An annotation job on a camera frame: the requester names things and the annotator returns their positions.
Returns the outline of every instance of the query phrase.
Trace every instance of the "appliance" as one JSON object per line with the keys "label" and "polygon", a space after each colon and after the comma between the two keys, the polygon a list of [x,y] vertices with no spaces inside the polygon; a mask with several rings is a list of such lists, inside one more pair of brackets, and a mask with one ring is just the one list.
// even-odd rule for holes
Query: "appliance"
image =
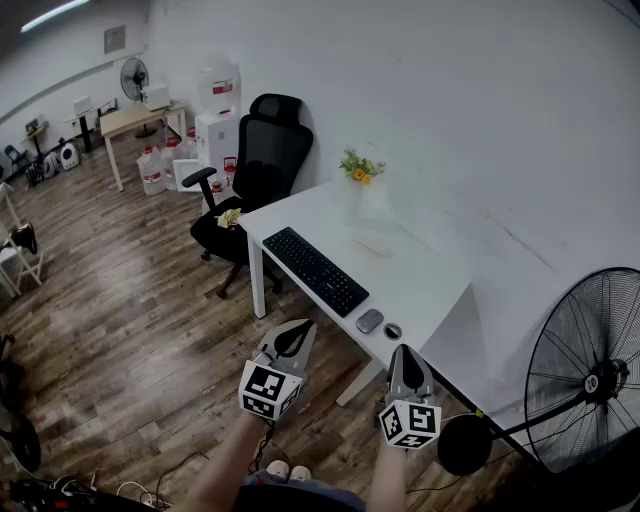
{"label": "appliance", "polygon": [[201,168],[214,167],[222,171],[225,159],[237,158],[239,133],[239,121],[234,113],[196,116],[196,144]]}
{"label": "appliance", "polygon": [[73,111],[76,116],[80,116],[91,110],[91,98],[89,96],[81,96],[73,102]]}
{"label": "appliance", "polygon": [[65,171],[80,165],[80,153],[71,142],[67,142],[60,150],[60,162]]}
{"label": "appliance", "polygon": [[153,111],[166,108],[171,105],[169,86],[163,83],[151,84],[142,89],[145,106]]}
{"label": "appliance", "polygon": [[639,289],[640,271],[616,267],[595,272],[569,290],[533,350],[525,422],[492,433],[479,416],[454,417],[438,442],[442,466],[455,475],[477,471],[493,440],[525,429],[528,444],[551,473],[595,467],[590,465],[604,463],[617,447],[637,438]]}
{"label": "appliance", "polygon": [[27,133],[35,132],[38,129],[38,120],[34,119],[32,121],[29,121],[24,128]]}
{"label": "appliance", "polygon": [[35,132],[39,126],[44,124],[44,115],[40,114],[35,119],[32,119],[25,125],[25,130],[27,133]]}
{"label": "appliance", "polygon": [[38,16],[26,25],[23,25],[20,29],[20,32],[22,33],[26,32],[27,30],[31,30],[33,27],[37,27],[38,25],[40,25],[40,23],[44,23],[45,21],[50,20],[54,16],[62,14],[69,9],[73,9],[74,7],[78,7],[79,5],[86,4],[88,1],[89,0],[72,0],[71,2],[67,2],[66,4],[56,7],[55,9],[51,9],[50,11],[45,12],[42,16]]}
{"label": "appliance", "polygon": [[[142,89],[149,85],[149,72],[140,59],[132,57],[124,62],[120,70],[120,85],[127,98],[144,102]],[[142,139],[157,131],[155,128],[147,128],[145,124],[141,130],[136,131],[135,136]]]}

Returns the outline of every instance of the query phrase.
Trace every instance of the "chair headrest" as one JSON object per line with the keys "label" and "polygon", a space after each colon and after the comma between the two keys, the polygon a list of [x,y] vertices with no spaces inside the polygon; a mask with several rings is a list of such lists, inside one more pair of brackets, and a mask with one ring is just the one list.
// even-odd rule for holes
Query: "chair headrest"
{"label": "chair headrest", "polygon": [[254,115],[273,117],[284,124],[299,125],[298,111],[302,100],[282,94],[263,94],[251,104],[249,112]]}

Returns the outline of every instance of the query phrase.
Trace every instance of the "ceiling light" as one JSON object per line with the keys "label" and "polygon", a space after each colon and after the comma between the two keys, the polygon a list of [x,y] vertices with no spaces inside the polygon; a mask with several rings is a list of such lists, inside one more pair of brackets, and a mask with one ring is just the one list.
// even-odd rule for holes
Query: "ceiling light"
{"label": "ceiling light", "polygon": [[44,13],[42,16],[38,16],[35,20],[31,20],[29,23],[24,25],[20,32],[26,32],[27,30],[31,30],[33,27],[40,25],[40,23],[44,23],[45,21],[57,16],[58,14],[62,14],[63,12],[68,11],[69,9],[73,9],[74,7],[78,7],[79,5],[86,4],[89,0],[73,0],[64,5],[56,7],[55,9],[50,10],[47,13]]}

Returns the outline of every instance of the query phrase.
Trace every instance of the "desk leg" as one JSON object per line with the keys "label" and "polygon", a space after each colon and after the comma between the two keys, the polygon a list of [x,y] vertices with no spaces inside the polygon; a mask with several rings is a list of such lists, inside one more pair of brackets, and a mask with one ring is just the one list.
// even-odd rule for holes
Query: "desk leg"
{"label": "desk leg", "polygon": [[20,294],[20,290],[13,284],[13,281],[11,281],[11,278],[7,275],[4,268],[2,268],[2,265],[0,265],[0,284],[2,284],[2,287],[7,290],[7,293],[11,295],[11,297],[15,297],[16,292]]}
{"label": "desk leg", "polygon": [[178,122],[180,123],[180,137],[182,140],[187,140],[187,115],[184,109],[178,113]]}
{"label": "desk leg", "polygon": [[378,374],[384,370],[384,367],[375,359],[369,361],[369,364],[364,367],[364,370],[360,372],[349,387],[344,390],[336,402],[340,407],[344,407],[349,400],[351,400],[354,396],[356,396],[360,391],[362,391],[367,384],[369,384],[373,379],[375,379]]}
{"label": "desk leg", "polygon": [[89,136],[89,128],[87,128],[87,118],[85,116],[80,118],[80,131],[84,141],[84,152],[89,153],[91,151],[91,137]]}
{"label": "desk leg", "polygon": [[111,169],[113,169],[113,176],[116,178],[116,185],[118,185],[118,190],[122,192],[124,187],[122,186],[122,181],[120,181],[120,173],[118,172],[118,166],[116,165],[116,158],[113,156],[111,137],[105,137],[104,142],[107,145],[107,153],[109,153],[109,161],[111,162]]}
{"label": "desk leg", "polygon": [[42,163],[42,151],[40,151],[40,144],[38,144],[38,136],[33,138],[33,143],[36,146],[36,153],[38,154],[38,163]]}
{"label": "desk leg", "polygon": [[253,311],[258,318],[266,314],[264,307],[264,275],[262,268],[262,248],[247,234],[249,244],[249,269],[251,270],[251,290],[253,292]]}

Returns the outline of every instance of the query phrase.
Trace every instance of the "fan grille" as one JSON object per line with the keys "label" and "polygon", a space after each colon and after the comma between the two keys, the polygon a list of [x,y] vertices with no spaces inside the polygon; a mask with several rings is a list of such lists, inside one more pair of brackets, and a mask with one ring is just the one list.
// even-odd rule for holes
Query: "fan grille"
{"label": "fan grille", "polygon": [[[139,75],[144,78],[141,83],[136,83],[134,77]],[[131,100],[137,101],[140,99],[140,88],[149,85],[149,72],[144,63],[135,57],[131,57],[125,61],[120,70],[120,85],[122,90]]]}
{"label": "fan grille", "polygon": [[528,428],[532,447],[554,473],[593,462],[640,422],[640,273],[596,272],[555,307],[534,349],[527,376],[530,421],[584,391],[584,379],[603,360],[622,360],[629,375],[617,396],[581,402]]}

